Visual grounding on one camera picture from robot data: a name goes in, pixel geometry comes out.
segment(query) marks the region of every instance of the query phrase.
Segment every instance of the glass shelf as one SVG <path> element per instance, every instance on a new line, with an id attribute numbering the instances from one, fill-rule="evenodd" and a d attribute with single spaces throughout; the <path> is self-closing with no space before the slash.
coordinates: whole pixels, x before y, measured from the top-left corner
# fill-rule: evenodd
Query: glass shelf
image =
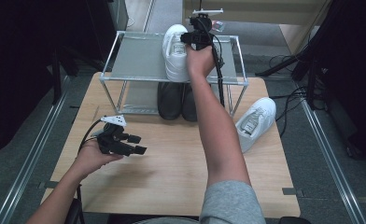
<path id="1" fill-rule="evenodd" d="M 165 72 L 165 60 L 162 56 L 162 41 L 164 34 L 151 34 L 142 32 L 118 31 L 105 69 L 100 76 L 110 103 L 116 108 L 116 114 L 158 114 L 157 110 L 157 85 L 158 82 L 170 82 Z M 224 65 L 221 67 L 223 84 L 227 86 L 227 94 L 230 105 L 230 114 L 233 116 L 240 99 L 248 86 L 242 53 L 236 35 L 217 35 L 219 42 L 215 39 L 215 46 L 218 52 L 222 52 Z M 238 62 L 234 61 L 232 52 L 239 53 Z M 117 52 L 116 59 L 111 72 L 106 72 L 110 64 L 111 55 Z M 242 67 L 243 73 L 237 76 L 236 64 Z M 107 89 L 107 81 L 123 81 L 117 105 L 112 100 Z M 214 69 L 207 81 L 210 84 L 218 83 L 218 75 Z M 126 92 L 127 82 L 130 82 L 128 95 L 122 105 L 122 99 Z M 231 104 L 230 85 L 243 87 L 241 95 L 235 105 Z"/>

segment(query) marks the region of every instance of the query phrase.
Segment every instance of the shoe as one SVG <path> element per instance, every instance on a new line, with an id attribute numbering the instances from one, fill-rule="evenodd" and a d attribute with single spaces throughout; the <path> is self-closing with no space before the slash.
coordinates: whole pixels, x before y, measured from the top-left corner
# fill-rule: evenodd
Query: shoe
<path id="1" fill-rule="evenodd" d="M 190 79 L 186 67 L 186 48 L 180 36 L 187 32 L 180 24 L 171 26 L 162 41 L 162 55 L 165 59 L 165 71 L 168 79 L 173 82 L 186 82 Z"/>
<path id="2" fill-rule="evenodd" d="M 273 125 L 275 113 L 275 102 L 264 97 L 256 101 L 236 122 L 235 127 L 243 153 L 247 152 L 256 140 Z"/>
<path id="3" fill-rule="evenodd" d="M 182 117 L 186 121 L 197 121 L 197 109 L 195 108 L 194 93 L 191 84 L 185 84 L 183 94 Z"/>
<path id="4" fill-rule="evenodd" d="M 182 111 L 183 83 L 160 82 L 157 89 L 157 108 L 163 119 L 177 119 Z"/>

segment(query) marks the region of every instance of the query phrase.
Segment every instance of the gray t-shirt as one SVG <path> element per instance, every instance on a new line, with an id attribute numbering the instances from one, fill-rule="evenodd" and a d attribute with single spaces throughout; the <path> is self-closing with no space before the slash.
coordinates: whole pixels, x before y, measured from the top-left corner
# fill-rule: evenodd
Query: gray t-shirt
<path id="1" fill-rule="evenodd" d="M 159 217 L 137 224 L 198 224 L 183 217 Z M 241 181 L 222 181 L 207 188 L 200 223 L 265 223 L 255 191 Z"/>

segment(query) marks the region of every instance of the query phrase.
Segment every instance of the sleeve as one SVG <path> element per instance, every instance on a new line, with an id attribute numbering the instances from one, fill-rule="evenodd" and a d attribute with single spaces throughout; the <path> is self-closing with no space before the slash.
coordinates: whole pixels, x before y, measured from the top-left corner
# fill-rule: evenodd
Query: sleeve
<path id="1" fill-rule="evenodd" d="M 241 181 L 222 181 L 208 187 L 200 223 L 264 223 L 255 191 Z"/>

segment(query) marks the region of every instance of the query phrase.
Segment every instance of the floor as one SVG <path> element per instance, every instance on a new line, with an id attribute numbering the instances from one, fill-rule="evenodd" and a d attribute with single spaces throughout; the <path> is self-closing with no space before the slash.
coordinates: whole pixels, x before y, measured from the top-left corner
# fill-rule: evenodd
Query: floor
<path id="1" fill-rule="evenodd" d="M 178 4 L 180 1 L 130 0 L 126 2 L 130 16 L 127 30 L 161 33 L 170 25 L 180 23 L 179 17 L 175 14 L 181 8 Z M 246 72 L 250 76 L 283 60 L 283 57 L 275 56 L 289 55 L 287 45 L 276 24 L 226 22 L 226 29 L 222 34 L 240 36 Z M 33 156 L 35 166 L 28 173 L 27 182 L 21 183 L 23 189 L 15 192 L 19 199 L 12 201 L 12 210 L 6 214 L 5 219 L 0 219 L 4 220 L 0 223 L 23 223 L 39 206 L 44 193 L 39 183 L 49 180 L 95 72 L 96 70 L 85 63 L 81 64 L 79 76 L 67 77 L 63 83 L 65 96 L 61 105 L 59 107 L 51 105 L 52 91 L 49 92 L 21 126 L 14 139 L 0 150 L 1 213 L 3 203 L 12 191 L 12 186 L 20 184 L 15 181 L 18 175 L 22 175 L 20 170 L 26 164 L 26 159 L 41 148 L 38 154 Z M 264 79 L 270 96 L 291 94 L 298 85 L 305 84 L 305 80 L 302 83 L 292 81 L 289 73 L 289 69 L 284 69 Z M 285 101 L 286 98 L 275 99 L 277 116 L 284 111 Z M 289 108 L 295 105 L 296 107 L 288 112 L 286 120 L 281 119 L 277 125 L 281 132 L 285 122 L 287 124 L 281 140 L 291 178 L 297 190 L 302 210 L 301 217 L 314 224 L 366 223 L 366 221 L 355 221 L 347 209 L 348 205 L 343 200 L 338 183 L 339 180 L 343 180 L 348 184 L 348 189 L 352 190 L 353 197 L 357 199 L 357 208 L 366 220 L 366 160 L 353 160 L 347 156 L 343 140 L 328 113 L 308 112 L 305 109 L 306 103 L 302 103 L 301 99 L 295 99 L 289 105 Z M 51 110 L 57 112 L 55 118 L 49 116 Z M 45 120 L 49 120 L 50 130 L 44 131 L 42 125 Z M 47 133 L 48 138 L 44 139 L 42 144 L 35 145 L 37 135 L 41 132 Z M 331 148 L 331 155 L 335 157 L 337 166 L 329 163 L 324 147 Z M 342 179 L 338 176 L 336 178 L 332 172 L 335 167 L 343 172 L 343 176 L 340 176 Z M 85 214 L 85 218 L 87 223 L 107 223 L 108 215 Z M 277 223 L 278 220 L 267 218 L 266 221 Z"/>

